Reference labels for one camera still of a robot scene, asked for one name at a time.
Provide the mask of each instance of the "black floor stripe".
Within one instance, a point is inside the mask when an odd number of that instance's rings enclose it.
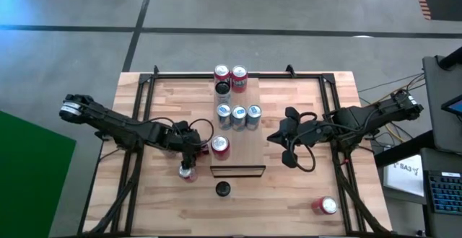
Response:
[[[123,62],[122,72],[129,72],[131,67],[131,62],[133,61],[133,57],[135,56],[136,46],[138,45],[139,35],[143,29],[144,18],[146,17],[147,8],[149,6],[150,0],[143,0],[143,4],[141,5],[141,10],[139,11],[138,19],[136,21],[135,31],[133,36],[131,37],[130,46],[128,47],[127,56],[125,57],[125,61]]]
[[[432,32],[358,32],[358,31],[319,31],[319,30],[259,30],[259,29],[206,29],[206,28],[166,28],[145,27],[141,32],[193,35],[281,35],[281,36],[322,36],[374,38],[420,38],[420,39],[461,39],[462,33]]]
[[[134,32],[135,27],[0,25],[0,30],[25,30],[46,32]]]

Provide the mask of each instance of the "green screen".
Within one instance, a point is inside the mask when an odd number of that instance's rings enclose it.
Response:
[[[0,112],[0,237],[48,237],[75,143]]]

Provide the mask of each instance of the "keyboard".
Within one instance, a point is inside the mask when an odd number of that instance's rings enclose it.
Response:
[[[429,172],[427,175],[435,213],[462,215],[462,174]]]

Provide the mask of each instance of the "concrete floor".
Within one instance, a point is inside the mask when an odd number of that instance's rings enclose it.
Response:
[[[134,27],[143,0],[0,0],[0,25]],[[151,0],[145,27],[462,32],[462,22],[427,21],[417,0]],[[89,126],[60,120],[67,93],[110,107],[131,32],[0,30],[0,110],[77,140],[51,236],[75,234],[100,141]],[[131,71],[210,71],[218,63],[251,71],[353,71],[358,89],[419,73],[423,56],[446,55],[461,40],[142,33]],[[374,101],[403,82],[361,94]],[[425,88],[412,93],[427,107]],[[421,118],[400,123],[410,134]],[[393,229],[423,228],[420,205],[387,198]]]

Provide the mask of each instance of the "wooden tabletop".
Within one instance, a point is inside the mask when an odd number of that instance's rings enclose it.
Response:
[[[352,72],[335,74],[342,107],[360,106]],[[139,73],[122,73],[113,109],[131,116]],[[323,106],[318,81],[314,79],[259,79],[261,150],[266,171],[261,178],[212,177],[212,156],[197,161],[199,178],[186,183],[178,177],[181,161],[166,159],[158,150],[146,147],[141,169],[132,235],[342,235],[345,234],[340,208],[334,215],[316,216],[310,204],[316,198],[332,196],[339,204],[331,151],[328,144],[313,148],[316,170],[311,173],[289,169],[281,163],[283,148],[266,141],[277,131],[284,109],[293,106],[300,112],[312,111],[322,116]],[[166,116],[174,121],[192,122],[198,118],[215,119],[214,83],[208,79],[157,79],[152,99],[151,118]],[[144,91],[140,118],[146,100]],[[329,96],[330,107],[334,107]],[[209,136],[206,123],[197,123],[201,137]],[[102,155],[116,145],[107,142]],[[310,167],[312,161],[304,147],[297,148],[299,163]],[[391,229],[382,187],[369,151],[353,152],[359,195],[377,220]],[[116,198],[123,162],[120,151],[104,158],[97,168],[84,231],[90,230],[104,216]],[[220,198],[215,185],[226,180],[231,193]],[[123,207],[120,227],[126,217]],[[357,230],[352,202],[349,213]]]

